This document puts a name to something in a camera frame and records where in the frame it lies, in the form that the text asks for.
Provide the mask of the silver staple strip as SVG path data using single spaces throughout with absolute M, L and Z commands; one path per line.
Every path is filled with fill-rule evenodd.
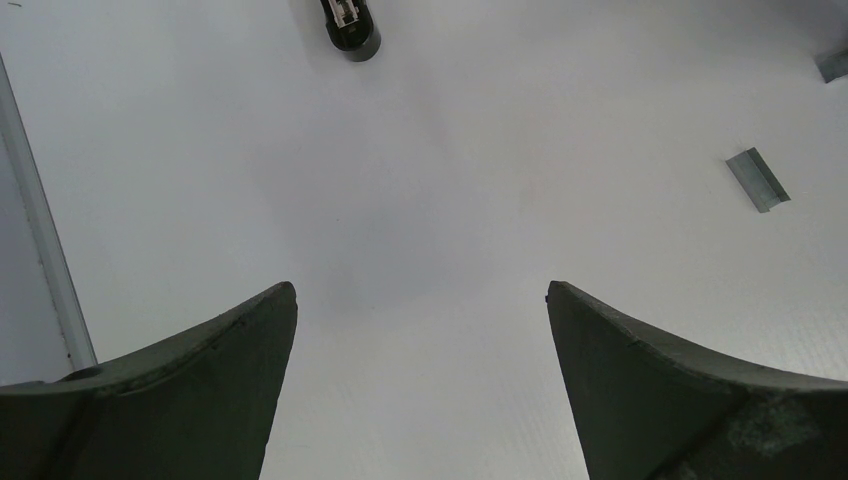
M 842 49 L 819 55 L 815 65 L 824 83 L 831 83 L 847 76 L 848 51 Z
M 791 200 L 756 148 L 733 156 L 725 164 L 759 213 Z

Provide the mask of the black stapler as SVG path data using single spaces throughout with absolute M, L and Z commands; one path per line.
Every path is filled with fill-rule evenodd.
M 381 35 L 365 0 L 321 0 L 325 27 L 336 49 L 352 62 L 373 58 Z

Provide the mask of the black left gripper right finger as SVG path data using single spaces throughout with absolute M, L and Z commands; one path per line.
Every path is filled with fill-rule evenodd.
M 847 385 L 708 349 L 562 281 L 546 304 L 593 479 L 843 479 Z

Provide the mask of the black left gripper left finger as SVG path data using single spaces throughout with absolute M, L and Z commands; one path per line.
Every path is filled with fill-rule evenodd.
M 55 382 L 1 390 L 5 479 L 256 479 L 295 338 L 282 282 Z

